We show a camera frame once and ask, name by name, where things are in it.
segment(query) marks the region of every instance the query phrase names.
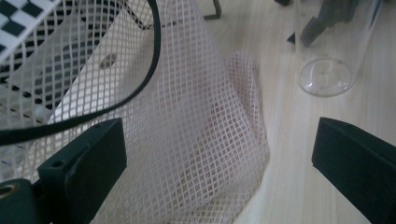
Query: white mesh net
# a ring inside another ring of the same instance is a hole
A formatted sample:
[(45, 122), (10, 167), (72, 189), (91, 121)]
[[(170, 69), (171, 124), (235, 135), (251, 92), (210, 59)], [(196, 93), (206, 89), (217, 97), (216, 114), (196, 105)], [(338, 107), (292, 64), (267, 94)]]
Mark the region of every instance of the white mesh net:
[[(154, 21), (146, 1), (55, 3), (0, 62), (1, 129), (114, 105), (149, 69)], [(94, 223), (232, 222), (260, 185), (268, 158), (253, 61), (241, 52), (220, 57), (194, 1), (158, 6), (161, 58), (147, 87), (77, 128), (1, 147), (1, 181), (36, 181), (36, 167), (54, 152), (94, 123), (121, 117), (128, 167)]]

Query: black metal object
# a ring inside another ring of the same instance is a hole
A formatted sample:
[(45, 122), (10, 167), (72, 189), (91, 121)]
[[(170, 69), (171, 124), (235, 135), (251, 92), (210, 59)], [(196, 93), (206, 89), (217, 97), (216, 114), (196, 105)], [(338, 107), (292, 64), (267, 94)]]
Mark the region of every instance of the black metal object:
[(396, 223), (396, 147), (321, 118), (312, 162), (372, 223)]
[(41, 164), (40, 179), (0, 184), (0, 222), (89, 223), (126, 168), (121, 119), (98, 123)]
[(333, 27), (338, 22), (352, 21), (360, 0), (325, 0), (318, 17), (312, 17), (303, 29), (300, 39), (308, 47), (320, 36), (327, 27)]
[(204, 16), (206, 21), (217, 20), (221, 17), (221, 5), (219, 0), (213, 0), (213, 5), (215, 6), (216, 14)]
[(291, 44), (295, 44), (296, 43), (296, 34), (289, 36), (288, 42), (290, 42)]
[(275, 0), (275, 1), (284, 7), (290, 4), (291, 2), (291, 0)]

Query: checkered fabric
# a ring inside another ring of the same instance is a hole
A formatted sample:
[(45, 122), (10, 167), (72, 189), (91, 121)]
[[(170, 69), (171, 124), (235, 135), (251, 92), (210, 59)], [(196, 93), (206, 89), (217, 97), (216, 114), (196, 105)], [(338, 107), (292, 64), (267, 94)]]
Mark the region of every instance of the checkered fabric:
[(0, 62), (60, 0), (0, 0)]

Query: black cable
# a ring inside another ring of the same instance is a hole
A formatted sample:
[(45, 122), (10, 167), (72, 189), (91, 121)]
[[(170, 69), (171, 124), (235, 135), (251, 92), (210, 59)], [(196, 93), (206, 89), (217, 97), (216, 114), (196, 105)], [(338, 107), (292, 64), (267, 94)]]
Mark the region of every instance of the black cable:
[(0, 146), (12, 145), (21, 142), (27, 142), (31, 140), (35, 140), (37, 138), (45, 137), (48, 135), (52, 135), (55, 133), (59, 133), (65, 131), (67, 129), (74, 128), (82, 123), (85, 123), (91, 119), (95, 119), (99, 116), (104, 115), (112, 110), (115, 110), (123, 105), (126, 105), (132, 99), (136, 97), (145, 87), (148, 85), (149, 81), (154, 75), (155, 69), (157, 68), (158, 61), (160, 60), (161, 53), (161, 22), (160, 15), (157, 7), (157, 3), (155, 0), (148, 0), (148, 4), (152, 10), (152, 16), (154, 19), (154, 50), (152, 55), (152, 63), (148, 69), (148, 73), (146, 74), (143, 82), (137, 87), (137, 89), (132, 92), (127, 98), (123, 101), (113, 105), (109, 108), (93, 112), (91, 114), (82, 115), (80, 117), (71, 118), (65, 121), (61, 121), (58, 123), (48, 124), (44, 126), (31, 127), (25, 129), (16, 129), (16, 130), (2, 130), (0, 131)]

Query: wooden floor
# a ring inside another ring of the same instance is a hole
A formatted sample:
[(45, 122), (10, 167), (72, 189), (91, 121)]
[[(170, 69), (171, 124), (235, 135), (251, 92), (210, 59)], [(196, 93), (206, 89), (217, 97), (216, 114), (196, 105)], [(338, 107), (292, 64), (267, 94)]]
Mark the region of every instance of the wooden floor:
[[(211, 0), (199, 0), (204, 14)], [(293, 6), (272, 0), (222, 0), (220, 20), (208, 21), (224, 56), (247, 51), (259, 70), (262, 115), (271, 151), (262, 186), (238, 224), (355, 224), (369, 221), (312, 167), (319, 117), (352, 123), (396, 146), (396, 1), (382, 8), (356, 84), (318, 98), (298, 84)]]

